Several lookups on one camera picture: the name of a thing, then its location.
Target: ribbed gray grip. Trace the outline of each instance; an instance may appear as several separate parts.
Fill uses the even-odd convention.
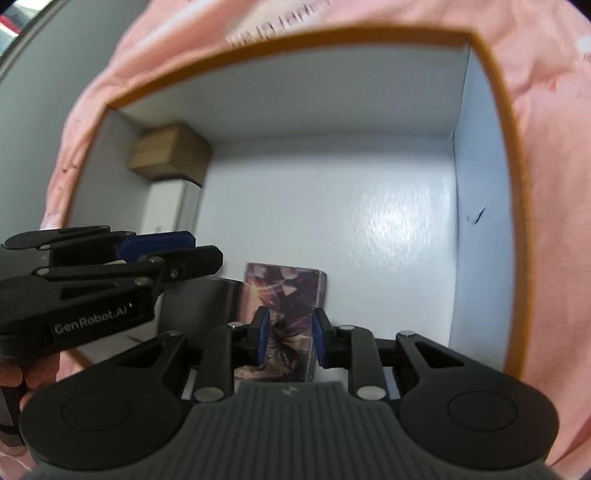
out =
[[[341,384],[241,385],[193,407],[175,438],[133,465],[72,472],[40,465],[27,480],[557,480],[536,462],[503,472],[458,468],[421,450],[381,402]]]

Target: gray wall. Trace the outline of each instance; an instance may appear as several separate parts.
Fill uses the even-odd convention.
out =
[[[55,0],[0,67],[0,242],[39,227],[66,116],[149,0]]]

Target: brown cardboard box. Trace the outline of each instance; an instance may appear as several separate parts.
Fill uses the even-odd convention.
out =
[[[212,156],[210,145],[183,124],[142,135],[127,168],[148,180],[187,178],[203,185]]]

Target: pink fabric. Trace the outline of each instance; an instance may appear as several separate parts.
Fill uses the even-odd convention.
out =
[[[548,462],[579,478],[591,468],[591,25],[566,0],[152,0],[66,122],[43,227],[62,226],[112,99],[260,33],[362,21],[475,30],[501,67],[531,172],[536,234],[523,380],[560,414]]]

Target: gripper logo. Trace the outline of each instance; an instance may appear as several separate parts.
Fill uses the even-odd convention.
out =
[[[56,332],[58,335],[62,335],[64,333],[73,332],[75,330],[92,327],[99,323],[115,320],[120,317],[126,317],[131,309],[128,307],[131,307],[131,303],[128,305],[118,307],[117,309],[107,310],[104,313],[88,315],[88,317],[80,317],[78,320],[74,320],[72,322],[57,323],[56,325],[54,325],[53,331]]]

